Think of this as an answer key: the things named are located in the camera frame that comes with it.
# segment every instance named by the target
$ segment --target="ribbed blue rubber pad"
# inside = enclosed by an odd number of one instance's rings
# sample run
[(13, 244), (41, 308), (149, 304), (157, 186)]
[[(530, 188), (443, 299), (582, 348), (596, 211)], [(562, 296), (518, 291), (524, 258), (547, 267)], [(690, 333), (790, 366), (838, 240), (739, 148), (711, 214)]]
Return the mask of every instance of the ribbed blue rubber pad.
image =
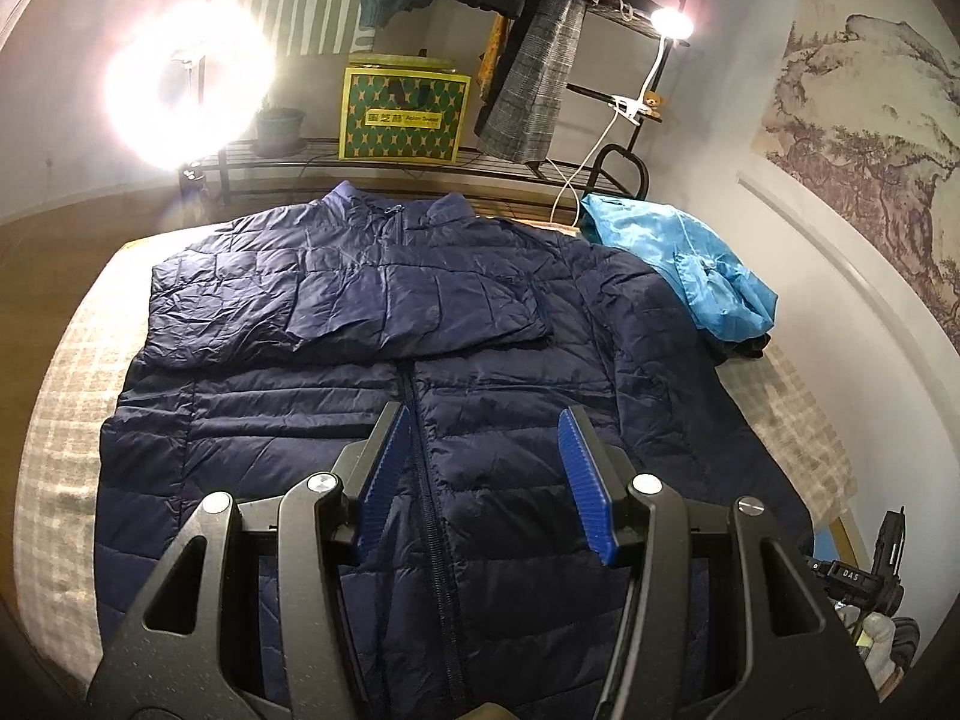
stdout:
[(366, 560), (383, 536), (387, 524), (387, 515), (397, 492), (400, 474), (413, 455), (413, 433), (410, 412), (406, 406), (400, 408), (391, 425), (390, 434), (384, 442), (383, 452), (377, 459), (366, 490), (360, 496), (357, 505), (359, 535), (357, 552), (360, 560)]
[(611, 565), (616, 557), (613, 506), (600, 484), (596, 467), (589, 459), (587, 444), (570, 409), (564, 409), (560, 414), (557, 440), (560, 459), (577, 503), (577, 512), (580, 513), (580, 522), (587, 534), (587, 544), (600, 556), (604, 565)]

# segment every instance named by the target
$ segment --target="navy blue puffer jacket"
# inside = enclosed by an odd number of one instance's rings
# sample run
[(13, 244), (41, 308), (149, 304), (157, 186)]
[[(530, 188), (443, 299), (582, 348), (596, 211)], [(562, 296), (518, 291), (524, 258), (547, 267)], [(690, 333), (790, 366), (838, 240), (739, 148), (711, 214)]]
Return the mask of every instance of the navy blue puffer jacket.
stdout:
[[(397, 399), (416, 417), (414, 456), (376, 555), (344, 577), (381, 717), (446, 720), (487, 701), (589, 717), (625, 577), (587, 550), (565, 483), (557, 419), (570, 404), (638, 471), (713, 503), (755, 495), (809, 538), (802, 501), (649, 266), (478, 218), (459, 194), (401, 205), (344, 183), (155, 269), (147, 343), (102, 433), (104, 643), (203, 495), (285, 493)], [(274, 566), (261, 584), (267, 687), (281, 697)]]

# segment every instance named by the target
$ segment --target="floor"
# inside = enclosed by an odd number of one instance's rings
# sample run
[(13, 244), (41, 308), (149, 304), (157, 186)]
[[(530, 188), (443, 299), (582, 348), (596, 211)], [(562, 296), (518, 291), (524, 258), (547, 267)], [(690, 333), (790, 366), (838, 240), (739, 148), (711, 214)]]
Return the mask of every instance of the floor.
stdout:
[[(13, 505), (20, 453), (47, 365), (97, 274), (128, 241), (289, 201), (286, 194), (261, 194), (234, 199), (229, 208), (215, 201), (184, 208), (175, 189), (141, 191), (0, 224), (0, 596), (13, 610)], [(479, 214), (507, 217), (546, 218), (548, 210), (489, 200), (473, 205)]]

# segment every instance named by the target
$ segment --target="plant pot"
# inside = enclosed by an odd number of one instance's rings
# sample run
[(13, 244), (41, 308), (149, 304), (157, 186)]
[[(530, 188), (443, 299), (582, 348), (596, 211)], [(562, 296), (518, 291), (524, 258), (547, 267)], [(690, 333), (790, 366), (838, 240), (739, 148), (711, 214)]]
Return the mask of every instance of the plant pot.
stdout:
[(288, 157), (304, 150), (306, 141), (299, 131), (304, 111), (296, 108), (267, 108), (256, 115), (256, 142), (253, 151), (261, 157)]

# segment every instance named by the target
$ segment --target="light blue jacket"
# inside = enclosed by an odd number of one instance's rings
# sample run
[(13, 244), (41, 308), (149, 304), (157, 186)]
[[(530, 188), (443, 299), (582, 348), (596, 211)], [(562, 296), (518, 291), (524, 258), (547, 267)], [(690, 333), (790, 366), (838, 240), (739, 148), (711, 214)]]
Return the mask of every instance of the light blue jacket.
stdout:
[(739, 343), (774, 325), (776, 293), (701, 220), (643, 200), (588, 194), (600, 241), (632, 252), (667, 280), (694, 324)]

